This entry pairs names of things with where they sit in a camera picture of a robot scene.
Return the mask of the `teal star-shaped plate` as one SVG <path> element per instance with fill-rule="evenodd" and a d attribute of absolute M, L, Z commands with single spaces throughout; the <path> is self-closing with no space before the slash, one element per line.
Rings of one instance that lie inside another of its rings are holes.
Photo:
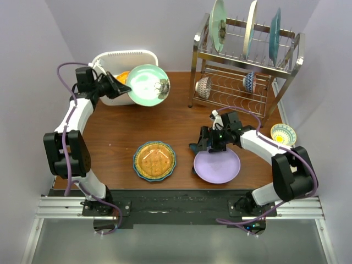
<path fill-rule="evenodd" d="M 190 143 L 189 149 L 192 150 L 194 157 L 196 157 L 196 155 L 201 151 L 200 147 L 196 143 Z M 192 167 L 192 173 L 196 175 L 194 166 Z"/>

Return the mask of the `yellow dotted scalloped plate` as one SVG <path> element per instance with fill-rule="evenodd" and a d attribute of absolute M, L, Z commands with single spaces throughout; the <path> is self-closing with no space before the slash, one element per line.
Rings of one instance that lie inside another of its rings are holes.
<path fill-rule="evenodd" d="M 126 84 L 129 73 L 130 73 L 130 71 L 124 71 L 124 72 L 118 74 L 115 78 L 116 78 L 120 83 Z"/>

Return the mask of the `lilac plastic plate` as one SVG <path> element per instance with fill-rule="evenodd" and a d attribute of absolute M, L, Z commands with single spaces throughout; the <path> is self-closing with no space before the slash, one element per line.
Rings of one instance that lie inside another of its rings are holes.
<path fill-rule="evenodd" d="M 239 174 L 241 161 L 231 149 L 214 153 L 200 151 L 194 158 L 193 168 L 202 180 L 212 184 L 224 184 Z"/>

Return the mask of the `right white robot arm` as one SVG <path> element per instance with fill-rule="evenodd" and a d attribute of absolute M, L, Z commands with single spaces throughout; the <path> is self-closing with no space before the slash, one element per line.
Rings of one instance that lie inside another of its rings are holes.
<path fill-rule="evenodd" d="M 196 156 L 224 153 L 227 144 L 248 150 L 272 167 L 270 184 L 257 188 L 237 201 L 240 209 L 251 216 L 258 216 L 265 205 L 278 200 L 289 202 L 302 197 L 310 197 L 318 188 L 318 180 L 307 151 L 303 147 L 286 148 L 260 134 L 252 126 L 243 126 L 237 112 L 219 114 L 212 111 L 212 127 L 203 126 L 197 143 L 189 144 Z"/>

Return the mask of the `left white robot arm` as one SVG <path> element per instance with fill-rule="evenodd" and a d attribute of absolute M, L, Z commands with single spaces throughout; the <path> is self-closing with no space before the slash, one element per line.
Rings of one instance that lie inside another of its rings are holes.
<path fill-rule="evenodd" d="M 76 83 L 70 92 L 69 108 L 52 133 L 43 136 L 51 173 L 67 180 L 65 196 L 76 185 L 85 195 L 84 206 L 102 216 L 122 216 L 114 205 L 108 187 L 99 181 L 91 168 L 91 156 L 83 139 L 83 131 L 101 97 L 117 98 L 131 91 L 110 72 L 98 74 L 92 67 L 80 63 L 75 71 Z"/>

